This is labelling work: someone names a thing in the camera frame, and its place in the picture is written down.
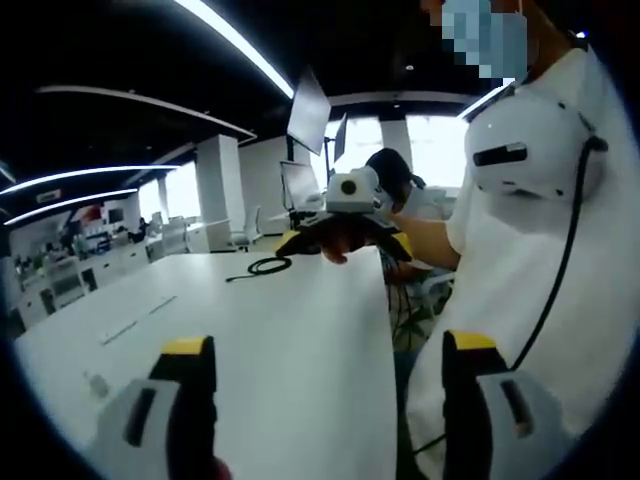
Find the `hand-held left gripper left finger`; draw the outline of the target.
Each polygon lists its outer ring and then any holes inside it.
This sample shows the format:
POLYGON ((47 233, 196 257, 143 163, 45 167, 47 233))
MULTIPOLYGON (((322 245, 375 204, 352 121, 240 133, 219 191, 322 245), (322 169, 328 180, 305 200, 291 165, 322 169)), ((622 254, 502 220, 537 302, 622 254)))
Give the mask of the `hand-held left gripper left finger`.
POLYGON ((211 336, 166 344, 145 377, 103 409, 93 466, 103 479, 217 479, 217 390, 211 336))

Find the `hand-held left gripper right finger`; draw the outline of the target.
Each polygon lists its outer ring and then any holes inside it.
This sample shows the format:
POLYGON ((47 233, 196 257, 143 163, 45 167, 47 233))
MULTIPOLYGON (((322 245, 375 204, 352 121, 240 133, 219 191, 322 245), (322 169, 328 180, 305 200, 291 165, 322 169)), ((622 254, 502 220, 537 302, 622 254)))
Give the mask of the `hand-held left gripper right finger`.
POLYGON ((445 479, 543 479, 568 453, 559 402, 491 338, 446 331, 442 386, 445 479))

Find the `person's right hand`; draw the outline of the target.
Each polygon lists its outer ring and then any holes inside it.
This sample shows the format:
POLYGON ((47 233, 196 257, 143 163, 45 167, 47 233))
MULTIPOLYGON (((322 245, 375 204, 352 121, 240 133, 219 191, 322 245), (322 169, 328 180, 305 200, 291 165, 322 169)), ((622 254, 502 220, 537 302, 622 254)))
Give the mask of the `person's right hand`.
POLYGON ((371 239, 357 232, 333 231, 321 239, 320 248, 327 260, 342 265, 347 262, 349 254, 372 244, 371 239))

